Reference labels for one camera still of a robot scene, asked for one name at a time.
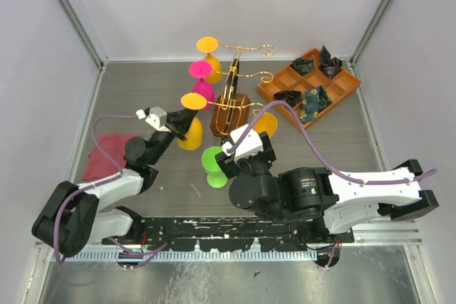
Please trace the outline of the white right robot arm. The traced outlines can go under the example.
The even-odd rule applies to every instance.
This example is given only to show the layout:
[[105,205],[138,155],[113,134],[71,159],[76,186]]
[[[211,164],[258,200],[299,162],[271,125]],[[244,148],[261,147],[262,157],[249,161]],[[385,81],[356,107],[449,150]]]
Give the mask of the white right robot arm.
[[439,206],[433,191],[414,182],[420,173],[415,159],[389,172],[338,176],[324,167],[299,167],[274,176],[276,155],[265,132],[250,132],[233,153],[230,147],[227,140],[214,159],[232,182],[231,203],[262,219],[309,221],[318,239],[382,216],[417,219]]

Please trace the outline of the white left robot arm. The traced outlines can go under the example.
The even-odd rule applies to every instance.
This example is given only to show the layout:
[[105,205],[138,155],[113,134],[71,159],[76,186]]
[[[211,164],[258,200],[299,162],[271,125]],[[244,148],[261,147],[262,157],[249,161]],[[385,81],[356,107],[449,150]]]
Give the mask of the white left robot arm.
[[137,243],[143,238],[145,228],[139,214],[124,206],[111,211],[106,207],[152,186],[158,175],[154,165],[174,139],[186,140],[197,111],[165,112],[154,107],[138,110],[135,116],[154,132],[147,140],[131,137],[125,143],[125,166],[94,182],[61,182],[35,220],[32,235],[53,248],[58,263],[78,254],[87,243],[109,238]]

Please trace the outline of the pink plastic wine glass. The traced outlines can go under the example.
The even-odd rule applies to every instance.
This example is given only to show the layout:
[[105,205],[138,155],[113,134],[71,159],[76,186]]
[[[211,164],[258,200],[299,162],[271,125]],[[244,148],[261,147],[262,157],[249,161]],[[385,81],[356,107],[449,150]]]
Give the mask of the pink plastic wine glass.
[[191,95],[185,106],[193,110],[208,110],[212,108],[215,101],[214,88],[207,80],[212,73],[211,64],[204,60],[195,61],[190,64],[188,72],[193,78],[197,79],[192,93],[199,94],[199,96]]

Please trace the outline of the green wine glass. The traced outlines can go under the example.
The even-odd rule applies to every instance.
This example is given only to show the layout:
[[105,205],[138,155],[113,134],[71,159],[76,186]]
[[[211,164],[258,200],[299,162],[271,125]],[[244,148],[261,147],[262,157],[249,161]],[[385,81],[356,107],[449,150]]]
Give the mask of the green wine glass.
[[221,147],[209,147],[203,152],[201,158],[202,166],[207,174],[207,183],[215,189],[222,188],[228,181],[215,159],[215,156],[221,151]]

